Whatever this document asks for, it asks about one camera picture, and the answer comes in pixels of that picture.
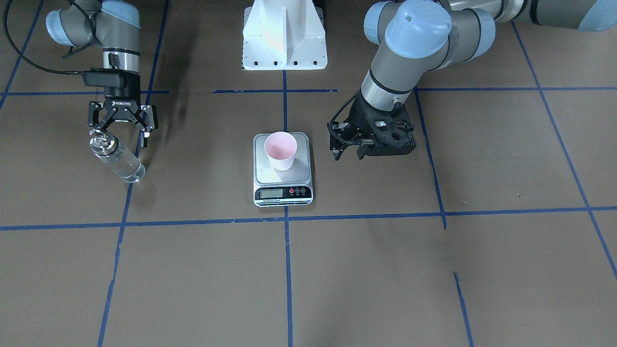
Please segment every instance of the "blue joint cap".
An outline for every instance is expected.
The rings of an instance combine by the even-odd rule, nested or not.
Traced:
[[[67,32],[64,31],[62,21],[60,20],[60,12],[62,12],[62,10],[55,10],[48,13],[47,19],[45,20],[47,32],[55,42],[65,46],[74,46],[68,38]]]
[[[139,11],[131,4],[119,0],[106,0],[103,1],[101,11],[141,29],[139,26]]]
[[[604,31],[617,23],[617,0],[598,0],[587,12],[579,31]]]
[[[381,16],[381,11],[389,2],[392,1],[382,1],[373,4],[364,17],[364,35],[374,44],[380,44],[378,32],[379,17]]]
[[[435,54],[448,41],[452,18],[430,0],[403,2],[386,28],[386,44],[401,57],[418,59]]]
[[[478,16],[478,22],[480,22],[480,42],[478,43],[478,48],[473,54],[473,57],[467,59],[467,61],[486,53],[495,41],[495,21],[493,20],[493,16],[482,9],[470,10]]]

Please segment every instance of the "white pedestal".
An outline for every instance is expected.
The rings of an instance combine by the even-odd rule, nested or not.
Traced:
[[[328,65],[326,33],[311,0],[255,0],[244,11],[246,70],[318,70]]]

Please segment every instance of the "clear bottle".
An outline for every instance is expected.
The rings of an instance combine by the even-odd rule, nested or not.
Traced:
[[[113,134],[94,132],[90,139],[90,148],[108,168],[124,182],[135,183],[146,174],[145,166]]]

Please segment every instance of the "robotic arm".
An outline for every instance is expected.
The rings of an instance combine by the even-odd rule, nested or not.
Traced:
[[[76,0],[67,10],[50,12],[46,24],[49,35],[59,44],[103,49],[103,68],[82,74],[84,85],[105,91],[104,104],[89,103],[88,125],[95,132],[106,133],[113,122],[132,122],[143,132],[140,145],[146,147],[146,138],[158,125],[155,107],[141,105],[137,8],[117,0]]]
[[[487,11],[448,11],[429,0],[378,2],[364,26],[379,49],[348,118],[328,123],[334,160],[355,144],[359,159],[413,151],[413,124],[404,103],[420,77],[484,54],[495,38],[495,22]]]
[[[495,38],[495,22],[516,20],[538,25],[602,31],[617,22],[615,0],[407,0],[378,2],[367,12],[366,37],[379,45],[360,91],[327,124],[330,150],[340,159],[357,145],[358,158],[393,156],[416,147],[405,108],[427,71],[470,61]],[[349,116],[337,116],[350,103]]]

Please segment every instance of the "metal cylinder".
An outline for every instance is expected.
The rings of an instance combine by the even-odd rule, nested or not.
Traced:
[[[497,18],[503,11],[504,1],[502,0],[448,0],[452,10],[482,9],[490,13],[493,18]]]
[[[88,43],[103,48],[103,67],[139,73],[139,12],[121,1],[76,0],[76,6],[55,10],[46,19],[54,41],[67,46]]]
[[[450,12],[452,16],[452,31],[449,36],[448,53],[437,68],[443,69],[452,64],[470,60],[479,48],[481,29],[478,16],[473,10]]]
[[[617,1],[531,0],[514,21],[579,31],[604,31],[617,23]]]

